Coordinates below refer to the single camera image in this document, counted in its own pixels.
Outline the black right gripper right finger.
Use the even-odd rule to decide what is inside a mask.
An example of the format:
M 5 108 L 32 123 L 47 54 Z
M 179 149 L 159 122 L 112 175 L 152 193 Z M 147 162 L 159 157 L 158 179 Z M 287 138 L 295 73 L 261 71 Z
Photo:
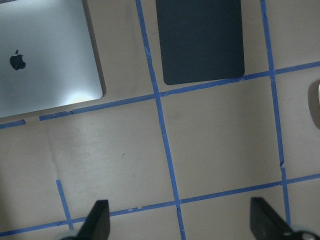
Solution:
M 256 240 L 285 240 L 294 234 L 263 197 L 250 199 L 250 230 Z

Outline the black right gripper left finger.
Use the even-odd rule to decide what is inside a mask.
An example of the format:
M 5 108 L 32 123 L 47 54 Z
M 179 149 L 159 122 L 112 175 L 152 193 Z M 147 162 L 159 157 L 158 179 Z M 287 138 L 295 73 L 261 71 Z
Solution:
M 107 240 L 111 231 L 108 200 L 97 200 L 84 224 L 75 236 L 76 240 Z

